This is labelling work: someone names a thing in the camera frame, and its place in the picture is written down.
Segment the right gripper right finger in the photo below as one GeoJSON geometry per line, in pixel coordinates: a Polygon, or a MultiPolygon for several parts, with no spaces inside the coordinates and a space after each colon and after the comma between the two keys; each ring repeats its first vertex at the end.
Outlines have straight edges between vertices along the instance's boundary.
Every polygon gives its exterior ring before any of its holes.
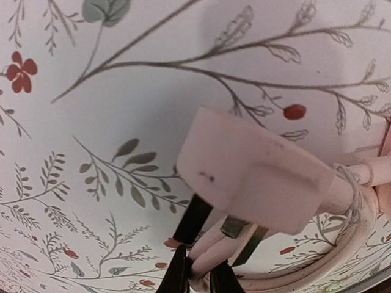
{"type": "Polygon", "coordinates": [[[245,293],[228,262],[222,262],[210,272],[211,293],[245,293]]]}

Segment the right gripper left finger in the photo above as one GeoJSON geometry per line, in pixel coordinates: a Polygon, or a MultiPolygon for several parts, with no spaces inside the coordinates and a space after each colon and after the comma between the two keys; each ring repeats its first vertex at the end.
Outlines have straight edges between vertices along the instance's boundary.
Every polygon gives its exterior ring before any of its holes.
{"type": "Polygon", "coordinates": [[[158,293],[189,292],[189,259],[186,246],[177,247],[174,256],[158,288],[158,293]]]}

